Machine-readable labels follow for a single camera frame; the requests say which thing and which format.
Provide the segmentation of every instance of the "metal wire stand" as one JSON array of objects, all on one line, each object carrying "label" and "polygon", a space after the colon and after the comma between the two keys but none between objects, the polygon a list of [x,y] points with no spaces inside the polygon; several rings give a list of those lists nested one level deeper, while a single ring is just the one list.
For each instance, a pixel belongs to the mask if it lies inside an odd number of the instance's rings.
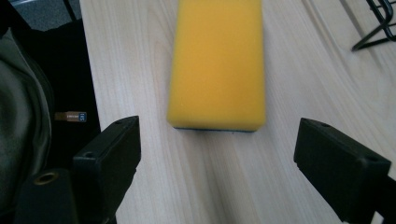
[{"label": "metal wire stand", "polygon": [[[370,9],[374,12],[376,18],[380,22],[380,24],[367,36],[365,36],[361,41],[359,41],[355,46],[353,46],[352,51],[356,51],[359,49],[365,49],[374,45],[382,44],[388,41],[396,41],[396,37],[393,35],[392,31],[389,29],[390,26],[396,25],[396,23],[389,24],[393,17],[393,8],[392,5],[396,3],[396,1],[390,2],[388,0],[378,0],[379,6],[377,6],[373,0],[366,0],[370,6]],[[384,8],[384,15],[379,10],[380,8]],[[376,35],[379,31],[384,30],[387,38],[378,39],[376,41],[368,42],[368,40]]]}]

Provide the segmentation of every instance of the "table surface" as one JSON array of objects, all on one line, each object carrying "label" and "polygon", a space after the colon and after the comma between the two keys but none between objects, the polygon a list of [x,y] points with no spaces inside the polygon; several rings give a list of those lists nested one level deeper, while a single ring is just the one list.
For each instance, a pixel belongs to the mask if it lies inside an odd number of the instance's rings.
[{"label": "table surface", "polygon": [[102,129],[140,116],[119,223],[341,223],[293,162],[302,117],[396,162],[396,44],[350,51],[377,25],[367,3],[262,1],[267,122],[255,133],[167,123],[177,0],[80,1]]}]

